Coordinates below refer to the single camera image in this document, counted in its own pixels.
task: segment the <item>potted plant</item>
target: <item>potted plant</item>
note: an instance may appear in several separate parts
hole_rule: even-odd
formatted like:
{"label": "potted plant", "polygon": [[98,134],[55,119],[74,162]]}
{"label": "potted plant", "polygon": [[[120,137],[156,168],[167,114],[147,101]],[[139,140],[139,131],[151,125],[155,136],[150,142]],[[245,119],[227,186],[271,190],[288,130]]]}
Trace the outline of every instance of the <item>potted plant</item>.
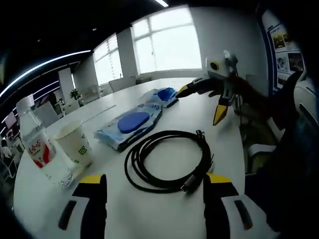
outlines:
{"label": "potted plant", "polygon": [[79,90],[77,88],[73,89],[70,92],[70,98],[74,98],[75,100],[78,100],[81,97],[81,95],[79,94]]}

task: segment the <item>ceiling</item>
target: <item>ceiling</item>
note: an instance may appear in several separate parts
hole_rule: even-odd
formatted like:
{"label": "ceiling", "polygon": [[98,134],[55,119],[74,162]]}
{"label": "ceiling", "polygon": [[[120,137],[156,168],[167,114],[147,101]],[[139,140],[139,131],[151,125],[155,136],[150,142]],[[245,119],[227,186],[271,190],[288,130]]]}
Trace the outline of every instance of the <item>ceiling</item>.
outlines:
{"label": "ceiling", "polygon": [[[165,1],[169,6],[186,3],[207,5],[204,0]],[[253,11],[255,0],[248,0],[248,3],[245,9]],[[133,21],[163,9],[154,0],[11,1],[11,4],[2,11],[2,19],[5,20],[1,25],[1,35],[4,37],[0,38],[0,57],[4,60],[4,84],[0,85],[0,92],[32,67],[69,53],[93,50],[114,32],[121,32]],[[243,7],[230,2],[214,5]],[[1,112],[10,112],[21,97],[56,79],[50,73],[27,84],[33,78],[59,66],[81,61],[89,54],[52,62],[26,76],[0,98]]]}

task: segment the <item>desk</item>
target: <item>desk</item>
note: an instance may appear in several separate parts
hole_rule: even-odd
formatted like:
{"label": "desk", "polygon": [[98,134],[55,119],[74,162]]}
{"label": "desk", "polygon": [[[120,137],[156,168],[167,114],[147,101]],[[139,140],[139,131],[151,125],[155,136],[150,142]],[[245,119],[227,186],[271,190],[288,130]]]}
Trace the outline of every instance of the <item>desk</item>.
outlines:
{"label": "desk", "polygon": [[[187,197],[183,192],[159,195],[139,191],[128,182],[124,174],[124,159],[131,146],[119,153],[93,136],[94,131],[105,123],[135,107],[139,103],[139,97],[147,91],[162,87],[174,87],[179,90],[193,79],[160,79],[115,92],[77,109],[47,129],[48,134],[53,135],[70,120],[86,121],[92,115],[116,105],[83,124],[96,157],[84,174],[105,173],[107,175],[106,238],[206,238],[202,185],[191,197]],[[218,97],[209,98],[207,95],[193,94],[180,99],[171,108],[164,109],[156,127],[147,135],[169,129],[194,133],[197,129],[204,130],[206,141],[211,152],[214,153],[213,171],[229,177],[240,196],[244,197],[245,165],[236,116],[230,108],[226,118],[217,126],[213,126],[212,121],[217,104]],[[146,167],[158,178],[174,179],[192,171],[200,158],[201,151],[196,143],[183,138],[171,139],[154,149],[146,160]],[[132,171],[130,168],[129,172],[133,180],[145,185]],[[48,224],[51,224],[50,220],[57,216],[53,214],[60,215],[74,188],[75,186],[68,190],[61,190],[49,184],[40,169],[24,152],[15,181],[13,199],[15,215],[25,228],[36,236],[70,238],[70,235],[66,236],[64,231],[58,229],[57,222],[54,228]],[[234,232],[236,228],[240,227],[233,227],[231,232]],[[73,238],[79,238],[79,229],[77,234],[73,234]]]}

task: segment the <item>window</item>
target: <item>window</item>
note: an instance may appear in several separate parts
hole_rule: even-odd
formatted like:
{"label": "window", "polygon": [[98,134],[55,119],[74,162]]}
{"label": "window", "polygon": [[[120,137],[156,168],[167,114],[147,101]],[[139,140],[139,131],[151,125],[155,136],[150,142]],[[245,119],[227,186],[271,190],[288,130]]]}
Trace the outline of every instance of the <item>window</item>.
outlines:
{"label": "window", "polygon": [[93,56],[99,85],[123,76],[116,34],[100,44]]}
{"label": "window", "polygon": [[173,8],[133,24],[139,72],[201,69],[195,26],[187,7]]}

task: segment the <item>poster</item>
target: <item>poster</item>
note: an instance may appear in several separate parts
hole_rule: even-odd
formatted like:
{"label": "poster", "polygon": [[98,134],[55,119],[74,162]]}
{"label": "poster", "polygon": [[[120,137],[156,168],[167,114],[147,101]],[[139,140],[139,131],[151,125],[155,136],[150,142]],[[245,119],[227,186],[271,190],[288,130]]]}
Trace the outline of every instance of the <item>poster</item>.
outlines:
{"label": "poster", "polygon": [[290,76],[290,74],[278,72],[277,87],[281,89]]}
{"label": "poster", "polygon": [[290,75],[296,71],[304,71],[305,65],[301,52],[286,51],[276,53],[277,71],[289,73]]}
{"label": "poster", "polygon": [[275,52],[281,51],[297,51],[299,48],[291,39],[285,27],[282,24],[277,25],[270,30],[270,35],[274,44]]}
{"label": "poster", "polygon": [[294,72],[304,71],[305,63],[300,49],[281,23],[269,30],[269,34],[275,50],[277,80],[274,90],[277,90],[283,87]]}

